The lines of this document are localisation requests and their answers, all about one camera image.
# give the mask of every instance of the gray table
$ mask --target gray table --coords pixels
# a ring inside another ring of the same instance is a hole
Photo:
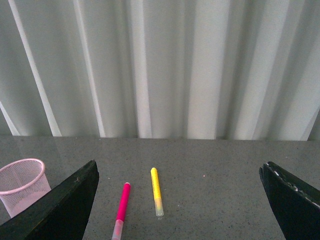
[[[54,188],[89,160],[100,174],[84,240],[111,239],[122,187],[131,183],[124,240],[284,240],[259,178],[273,161],[320,189],[320,142],[0,137],[0,167],[46,164]],[[156,167],[164,217],[155,215]],[[0,204],[0,224],[9,219]]]

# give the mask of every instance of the yellow highlighter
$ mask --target yellow highlighter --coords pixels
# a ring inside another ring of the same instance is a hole
[[[154,197],[154,205],[155,205],[155,215],[157,217],[162,217],[164,215],[164,209],[162,207],[162,201],[161,201],[158,171],[155,167],[151,169],[151,180],[152,180],[152,189],[153,189],[153,197]]]

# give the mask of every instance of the granite table surface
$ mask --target granite table surface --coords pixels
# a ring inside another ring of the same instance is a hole
[[[318,141],[1,136],[0,154],[0,167],[43,160],[51,188],[96,161],[100,178],[84,240],[111,239],[125,182],[131,193],[123,240],[284,240],[259,167],[275,162],[320,189]],[[162,219],[155,214],[152,167]],[[9,219],[0,203],[0,224]]]

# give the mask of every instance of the white drape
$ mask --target white drape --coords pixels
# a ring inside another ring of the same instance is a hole
[[[320,1],[0,0],[0,134],[320,140]]]

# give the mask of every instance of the pink trash can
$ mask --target pink trash can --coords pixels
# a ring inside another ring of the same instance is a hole
[[[0,169],[0,199],[11,218],[50,190],[45,164],[39,159],[18,160]]]

